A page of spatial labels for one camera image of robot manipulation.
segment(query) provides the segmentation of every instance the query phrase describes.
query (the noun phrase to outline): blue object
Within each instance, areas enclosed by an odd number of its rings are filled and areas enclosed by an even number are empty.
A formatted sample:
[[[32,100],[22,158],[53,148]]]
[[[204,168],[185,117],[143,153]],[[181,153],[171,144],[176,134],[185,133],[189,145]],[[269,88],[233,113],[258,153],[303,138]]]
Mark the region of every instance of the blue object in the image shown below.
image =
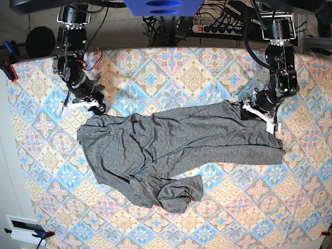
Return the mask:
[[[204,0],[124,0],[133,16],[193,17]]]
[[[9,51],[9,53],[15,58],[16,61],[19,61],[21,59],[21,57],[16,53],[15,48],[12,46],[12,44],[9,41],[5,41],[4,45]]]

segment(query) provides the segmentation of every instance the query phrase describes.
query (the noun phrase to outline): table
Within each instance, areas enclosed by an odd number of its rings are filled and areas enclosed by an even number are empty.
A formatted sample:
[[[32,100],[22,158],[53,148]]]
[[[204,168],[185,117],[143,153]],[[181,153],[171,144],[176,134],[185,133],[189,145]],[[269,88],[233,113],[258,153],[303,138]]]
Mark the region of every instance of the table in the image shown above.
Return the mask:
[[[89,67],[99,56],[88,54]],[[209,163],[180,175],[202,175],[204,183],[203,200],[183,215],[134,206],[97,184],[76,141],[92,114],[80,108],[61,118],[67,89],[52,59],[14,65],[19,79],[7,83],[12,125],[34,212],[56,232],[48,247],[262,249],[319,238],[332,222],[332,67],[303,55],[295,65],[300,91],[284,102],[277,133],[283,163]],[[98,72],[107,113],[117,116],[235,101],[269,80],[242,49],[108,50],[89,77]]]

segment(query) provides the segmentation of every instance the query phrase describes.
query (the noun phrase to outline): wall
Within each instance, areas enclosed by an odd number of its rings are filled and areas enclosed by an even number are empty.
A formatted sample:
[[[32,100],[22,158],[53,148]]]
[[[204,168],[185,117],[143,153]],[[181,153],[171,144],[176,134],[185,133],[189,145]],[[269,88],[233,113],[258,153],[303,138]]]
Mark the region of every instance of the wall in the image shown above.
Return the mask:
[[[11,240],[4,228],[10,228],[5,214],[37,219],[29,199],[11,126],[6,76],[0,70],[0,248],[36,248]]]

